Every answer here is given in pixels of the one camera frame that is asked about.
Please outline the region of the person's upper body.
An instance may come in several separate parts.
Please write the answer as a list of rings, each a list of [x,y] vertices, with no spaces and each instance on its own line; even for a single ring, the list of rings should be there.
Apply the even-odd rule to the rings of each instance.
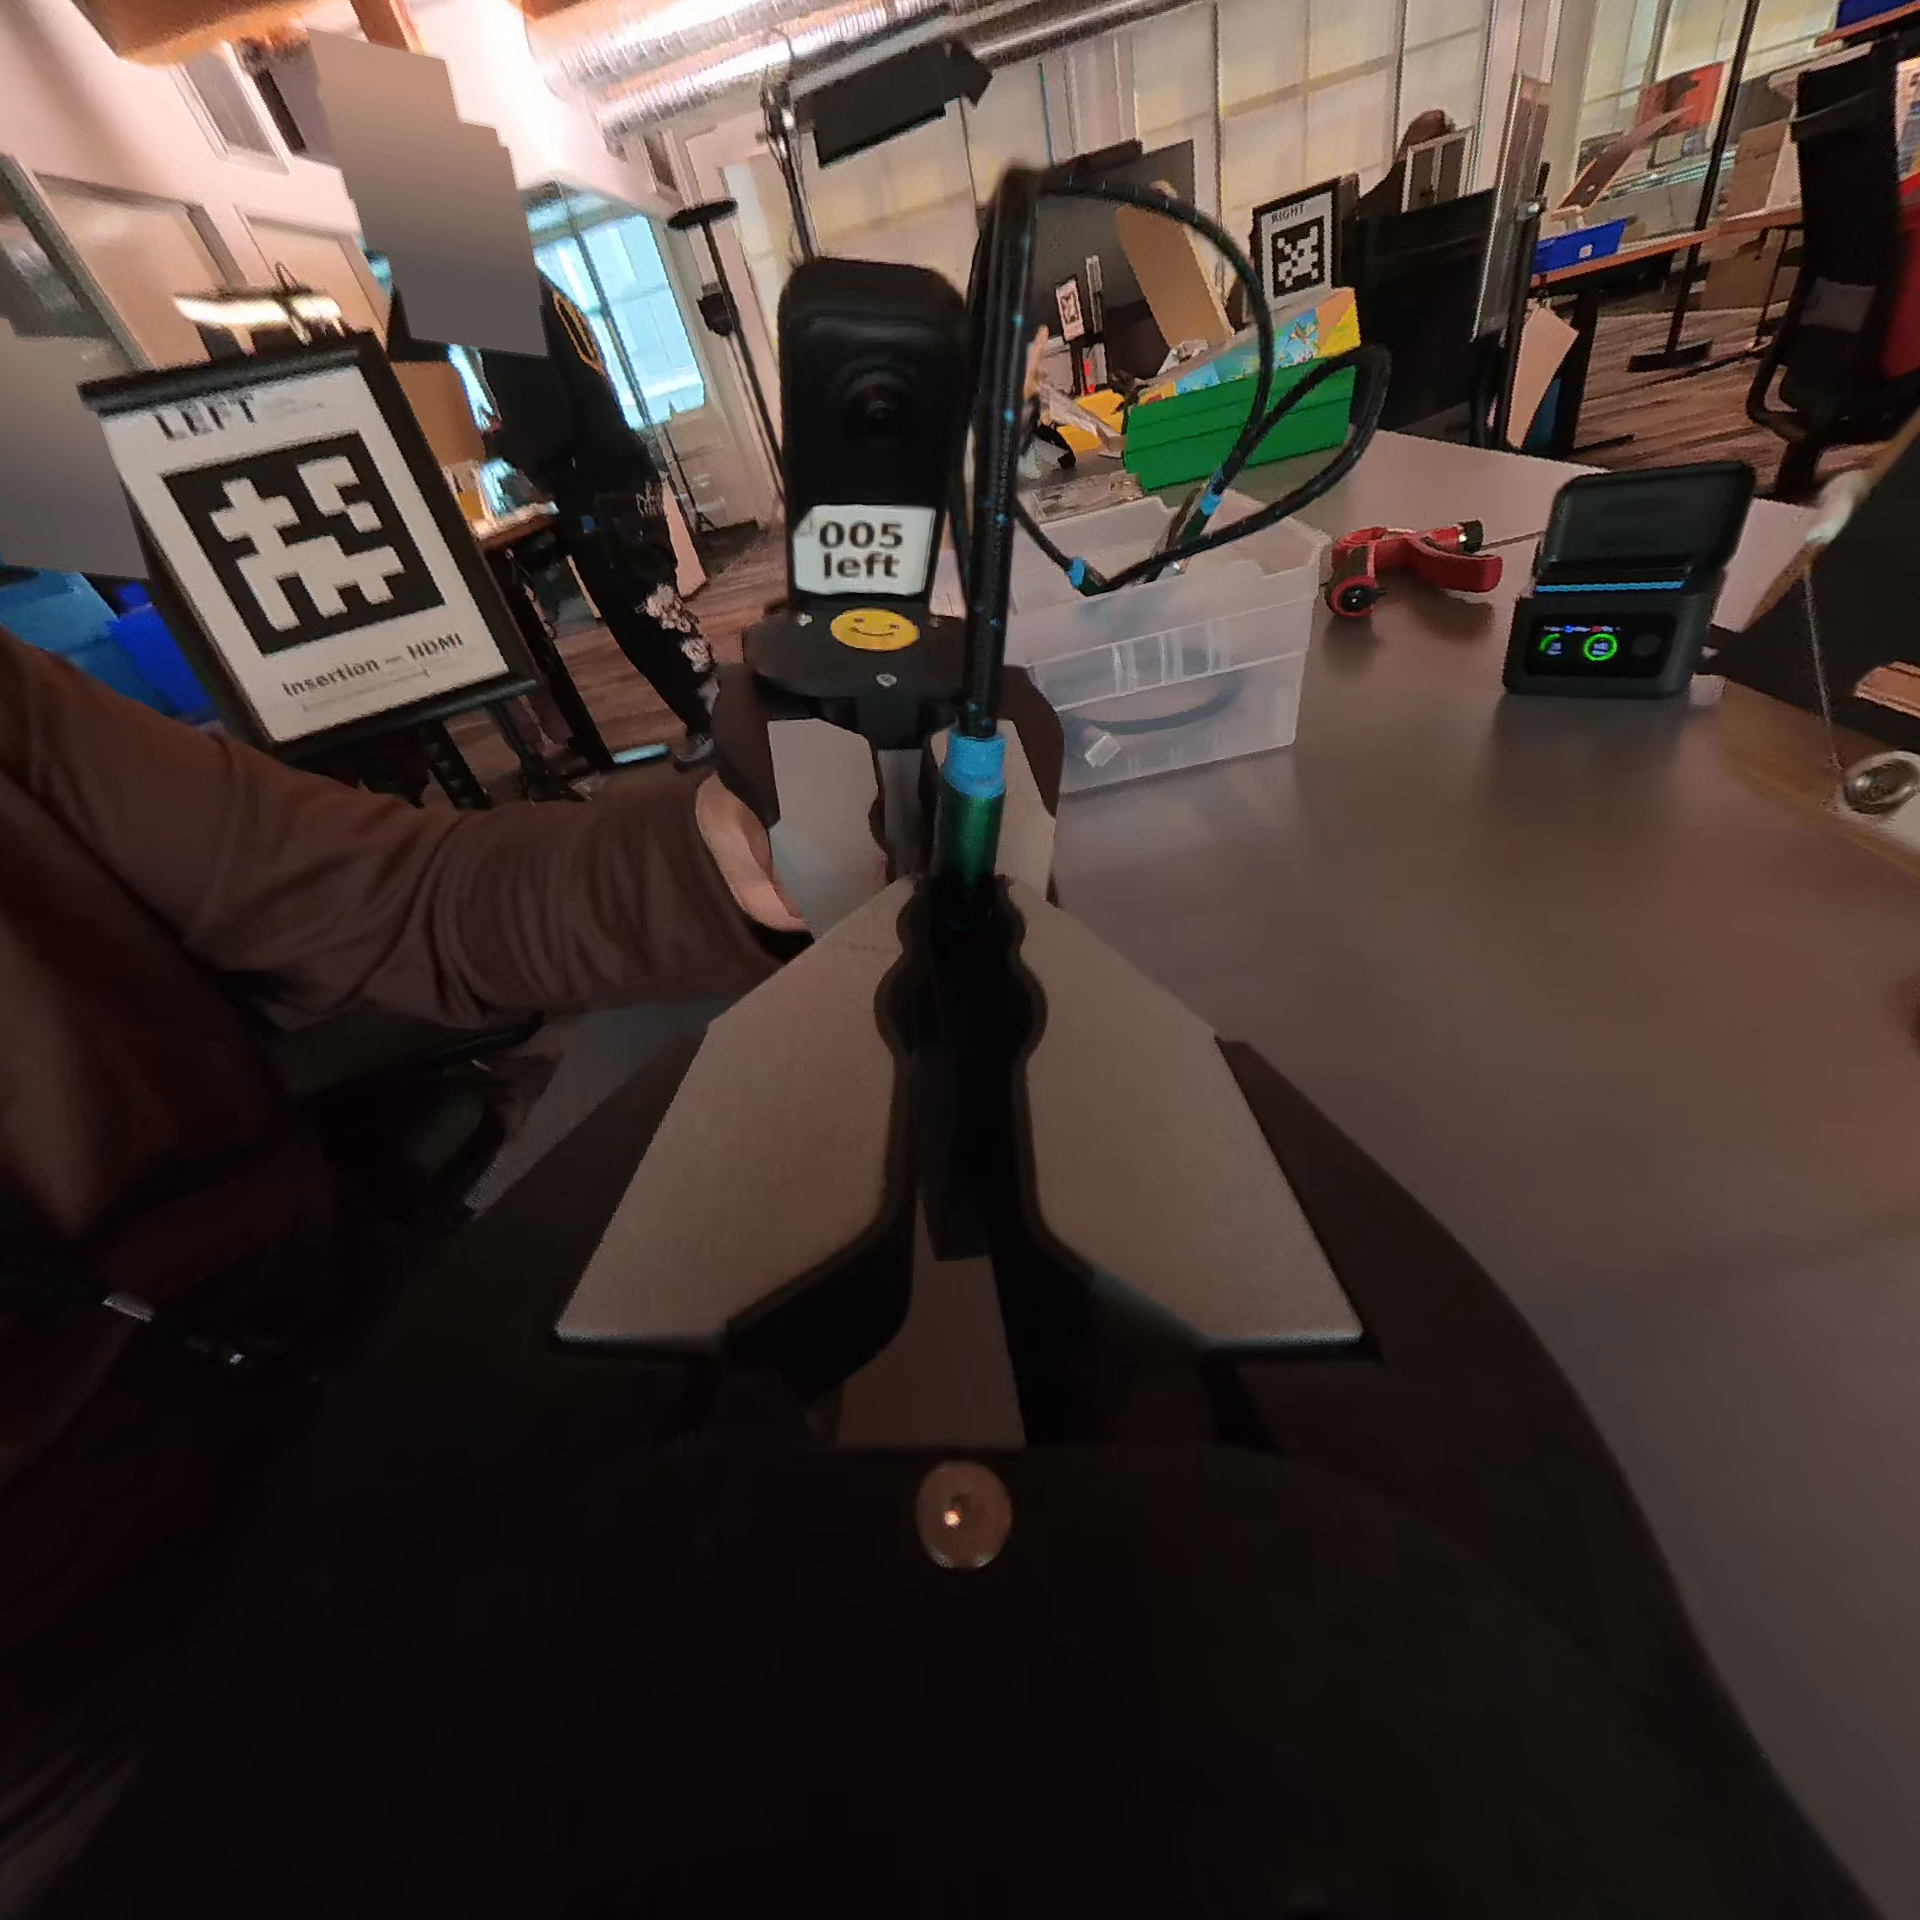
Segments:
[[[5,637],[5,1915],[149,1745],[278,1381],[326,1326],[332,1182],[225,977],[301,981],[296,904],[387,803],[154,715]]]

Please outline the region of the small marker sign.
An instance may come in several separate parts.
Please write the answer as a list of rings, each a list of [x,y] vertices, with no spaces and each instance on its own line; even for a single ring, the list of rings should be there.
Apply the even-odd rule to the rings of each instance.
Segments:
[[[1350,176],[1334,176],[1255,209],[1252,261],[1272,310],[1334,289],[1347,199]]]

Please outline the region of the green plastic crate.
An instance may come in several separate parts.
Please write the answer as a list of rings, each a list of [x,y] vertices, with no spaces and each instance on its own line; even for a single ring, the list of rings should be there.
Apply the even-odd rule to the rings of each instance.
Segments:
[[[1342,444],[1355,402],[1355,351],[1278,369],[1264,399],[1264,428],[1249,465],[1296,459]],[[1233,450],[1256,375],[1144,402],[1128,413],[1121,464],[1145,492],[1207,480]]]

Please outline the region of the red hand tool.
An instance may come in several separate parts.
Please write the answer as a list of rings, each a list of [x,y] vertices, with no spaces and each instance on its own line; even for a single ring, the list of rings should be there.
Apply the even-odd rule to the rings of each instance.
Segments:
[[[1334,542],[1324,600],[1337,617],[1370,617],[1396,575],[1428,586],[1489,594],[1503,582],[1503,552],[1489,549],[1479,519],[1440,529],[1382,522],[1351,529]]]

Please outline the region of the blue plastic crate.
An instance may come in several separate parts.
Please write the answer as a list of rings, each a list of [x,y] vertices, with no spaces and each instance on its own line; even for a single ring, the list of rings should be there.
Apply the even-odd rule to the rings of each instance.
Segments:
[[[5,564],[5,628],[143,708],[207,724],[217,704],[141,582]]]

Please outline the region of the cardboard sheet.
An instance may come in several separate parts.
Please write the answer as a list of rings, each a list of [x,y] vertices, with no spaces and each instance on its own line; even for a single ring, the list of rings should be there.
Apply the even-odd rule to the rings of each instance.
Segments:
[[[1213,276],[1213,240],[1186,220],[1121,202],[1118,238],[1165,350],[1222,350],[1233,336]]]

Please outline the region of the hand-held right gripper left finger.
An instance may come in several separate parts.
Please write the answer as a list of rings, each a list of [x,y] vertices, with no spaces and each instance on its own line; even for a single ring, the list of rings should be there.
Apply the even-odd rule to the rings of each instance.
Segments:
[[[572,1348],[854,1376],[912,1295],[909,1047],[891,881],[720,1014],[560,1317]]]

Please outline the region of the black monitor with white base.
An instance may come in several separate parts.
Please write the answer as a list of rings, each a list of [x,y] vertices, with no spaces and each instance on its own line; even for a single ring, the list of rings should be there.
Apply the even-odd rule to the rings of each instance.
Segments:
[[[1813,509],[1802,617],[1816,671],[1827,803],[1916,864],[1916,422]]]

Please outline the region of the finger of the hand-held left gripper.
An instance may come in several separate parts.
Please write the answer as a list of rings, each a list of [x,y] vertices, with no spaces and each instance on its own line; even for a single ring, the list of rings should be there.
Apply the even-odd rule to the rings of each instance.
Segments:
[[[825,717],[772,721],[776,820],[772,853],[786,900],[813,938],[898,938],[904,890],[875,829],[872,743]]]
[[[1053,900],[1058,820],[1043,793],[1043,781],[1031,771],[1020,730],[1001,730],[1001,742],[1002,796],[997,829],[997,875]]]

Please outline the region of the person's left forearm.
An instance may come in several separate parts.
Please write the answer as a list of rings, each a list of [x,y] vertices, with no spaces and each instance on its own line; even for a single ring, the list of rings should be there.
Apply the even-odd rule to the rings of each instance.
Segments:
[[[725,997],[810,938],[734,907],[693,815],[701,781],[451,813],[207,748],[136,888],[204,965],[301,1017],[477,1027]]]

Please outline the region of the person's left hand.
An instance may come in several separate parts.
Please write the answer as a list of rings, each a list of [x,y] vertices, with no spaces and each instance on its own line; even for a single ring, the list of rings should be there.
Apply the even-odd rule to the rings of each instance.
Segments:
[[[732,793],[723,776],[709,776],[696,791],[693,815],[734,907],[767,934],[810,938],[799,907],[785,890],[772,832],[762,826],[753,805]]]

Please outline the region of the clear plastic bin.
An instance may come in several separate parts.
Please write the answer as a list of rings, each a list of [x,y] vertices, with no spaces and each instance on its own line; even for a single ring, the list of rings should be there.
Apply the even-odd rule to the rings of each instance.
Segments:
[[[1325,552],[1321,529],[1280,519],[1088,597],[1020,534],[1005,663],[1063,721],[1063,793],[1291,748]]]

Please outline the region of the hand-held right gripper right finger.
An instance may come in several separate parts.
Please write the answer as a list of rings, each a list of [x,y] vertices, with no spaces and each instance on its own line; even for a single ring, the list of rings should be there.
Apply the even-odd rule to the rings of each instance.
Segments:
[[[1337,1280],[1216,1027],[1026,881],[1020,1068],[1040,1225],[1207,1352],[1355,1348]]]

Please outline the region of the wooden top desk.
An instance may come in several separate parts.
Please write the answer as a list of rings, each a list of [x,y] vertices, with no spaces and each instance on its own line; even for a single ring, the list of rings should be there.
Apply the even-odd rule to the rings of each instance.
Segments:
[[[1659,238],[1631,240],[1631,246],[1620,246],[1616,250],[1595,250],[1586,240],[1580,240],[1580,248],[1573,250],[1570,240],[1563,240],[1563,246],[1547,240],[1547,259],[1536,261],[1527,289],[1543,300],[1570,300],[1573,347],[1563,362],[1563,372],[1557,375],[1563,392],[1580,386],[1589,372],[1602,300],[1628,289],[1637,275],[1650,269],[1650,263],[1668,266],[1678,259],[1686,266],[1686,279],[1683,279],[1678,294],[1687,296],[1691,294],[1691,269],[1699,266],[1699,254],[1708,246],[1748,240],[1753,234],[1772,234],[1772,232],[1792,234],[1798,227],[1802,227],[1802,209],[1797,202],[1788,202],[1788,204],[1764,204],[1756,213],[1739,213],[1724,220],[1716,220],[1710,227],[1686,227],[1686,232],[1671,232],[1671,234],[1659,234]],[[1717,357],[1717,360],[1708,360],[1708,350],[1671,347],[1655,357],[1655,372],[1659,369],[1708,372],[1708,369],[1756,357],[1764,350],[1764,342],[1784,324],[1780,275],[1784,275],[1784,266],[1778,266],[1772,276],[1768,279],[1768,294],[1761,300],[1761,320],[1756,320],[1749,347],[1740,347],[1740,350]]]

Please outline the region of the framed marker sign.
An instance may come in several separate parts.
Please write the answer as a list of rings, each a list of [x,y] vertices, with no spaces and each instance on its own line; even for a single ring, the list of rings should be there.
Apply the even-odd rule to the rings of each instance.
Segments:
[[[536,667],[371,333],[78,386],[162,609],[278,757],[525,696]]]

